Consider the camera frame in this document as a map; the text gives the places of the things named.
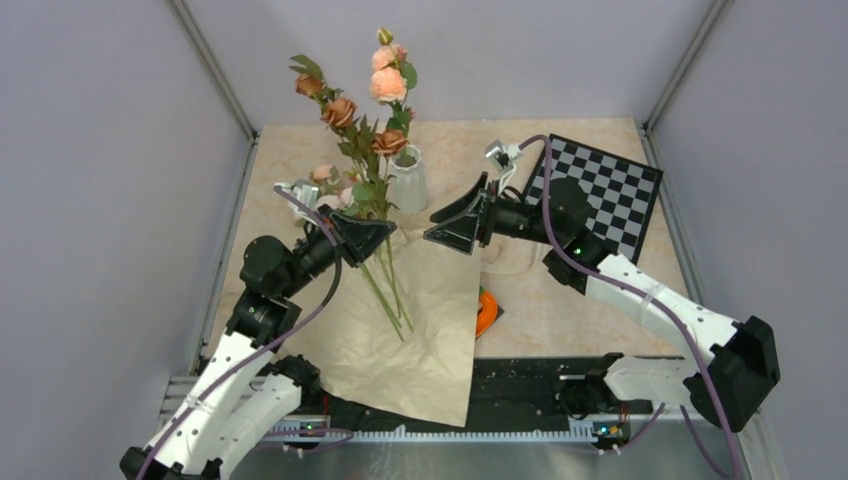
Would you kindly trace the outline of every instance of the cable tie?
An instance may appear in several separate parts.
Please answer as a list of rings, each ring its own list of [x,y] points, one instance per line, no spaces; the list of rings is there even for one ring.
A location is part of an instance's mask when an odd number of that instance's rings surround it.
[[[644,325],[642,320],[645,317],[645,312],[648,311],[648,306],[650,306],[654,298],[656,298],[656,296],[665,289],[666,286],[662,283],[655,283],[645,292],[645,297],[642,299],[642,303],[639,304],[639,311],[636,312],[636,323]]]
[[[194,411],[202,411],[203,413],[211,415],[213,413],[212,405],[207,403],[204,400],[200,400],[199,397],[194,395],[186,395],[185,403],[188,404]]]

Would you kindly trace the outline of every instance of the orange object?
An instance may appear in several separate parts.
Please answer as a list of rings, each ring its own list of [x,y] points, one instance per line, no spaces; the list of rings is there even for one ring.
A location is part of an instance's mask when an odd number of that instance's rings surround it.
[[[480,289],[480,310],[477,312],[477,334],[474,338],[480,338],[498,318],[498,302],[491,293]]]

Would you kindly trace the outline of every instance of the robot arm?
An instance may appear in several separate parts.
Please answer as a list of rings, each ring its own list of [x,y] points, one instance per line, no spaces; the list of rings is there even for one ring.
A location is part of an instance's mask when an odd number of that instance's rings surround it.
[[[293,250],[270,236],[248,245],[240,272],[246,288],[214,356],[165,427],[145,448],[132,447],[124,454],[121,471],[127,479],[229,478],[271,427],[298,408],[304,393],[320,388],[318,370],[302,357],[288,356],[274,363],[261,389],[233,411],[250,381],[273,358],[266,347],[290,332],[300,316],[300,308],[288,299],[333,265],[337,254],[358,267],[396,228],[391,222],[356,220],[327,207],[318,214],[330,225],[337,246],[317,228]],[[145,462],[149,465],[142,474]]]
[[[512,156],[499,142],[492,144],[487,153],[502,175],[513,170],[510,169]],[[434,213],[430,221],[436,225],[425,232],[424,238],[465,254],[473,251],[475,243],[488,245],[495,233],[549,244],[542,202],[532,206],[502,197],[502,182],[487,179],[484,172],[467,194]],[[709,311],[650,278],[626,257],[607,250],[585,227],[586,220],[594,216],[594,209],[576,180],[553,180],[551,192],[551,225],[566,255],[585,269],[637,287],[648,296],[636,295],[619,285],[581,273],[554,251],[544,259],[548,272],[559,283],[618,308],[681,352],[680,357],[669,359],[609,354],[592,375],[563,380],[580,383],[583,389],[603,388],[602,396],[618,401],[651,400],[694,407],[704,418],[720,426],[694,361],[694,350],[708,365],[731,430],[740,431],[780,378],[771,327],[756,317],[742,323]],[[693,349],[678,326],[652,299],[663,303],[681,319],[694,340]]]

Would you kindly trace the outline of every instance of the brown wrapping paper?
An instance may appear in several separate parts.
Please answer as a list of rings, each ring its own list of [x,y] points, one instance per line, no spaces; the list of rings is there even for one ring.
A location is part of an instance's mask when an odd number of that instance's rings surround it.
[[[426,215],[393,218],[396,278],[414,332],[404,323],[401,342],[359,270],[346,267],[332,302],[284,348],[321,369],[333,395],[375,408],[462,426],[468,407],[480,257],[465,256],[422,239]],[[375,257],[367,263],[391,302]],[[294,298],[304,312],[320,302],[331,272]]]

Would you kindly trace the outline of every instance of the beige table surface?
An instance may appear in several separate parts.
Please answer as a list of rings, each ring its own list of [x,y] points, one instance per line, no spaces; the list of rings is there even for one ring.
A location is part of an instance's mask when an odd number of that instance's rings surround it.
[[[535,134],[555,133],[577,142],[645,163],[636,126],[630,118],[497,120],[461,122],[415,122],[411,141],[422,151],[427,172],[427,210],[432,211],[467,192],[480,173],[493,172],[483,151],[492,141],[518,143]],[[243,291],[238,278],[242,254],[254,238],[274,234],[274,219],[263,214],[268,201],[283,202],[269,195],[276,182],[306,178],[317,165],[346,167],[335,137],[323,125],[267,126],[250,177],[238,230],[230,252],[223,290],[218,302],[209,352],[229,319]],[[511,184],[523,189],[542,150],[538,143],[518,161]],[[281,238],[291,245],[294,239]],[[547,253],[549,247],[542,250]],[[664,355],[675,353],[665,341],[643,330],[617,310],[585,298],[554,281],[541,262],[532,268],[534,247],[528,242],[498,238],[484,251],[481,284],[506,313],[476,344],[477,357],[584,356],[607,352]],[[683,276],[674,253],[668,226],[656,203],[639,266],[655,279],[685,294]]]

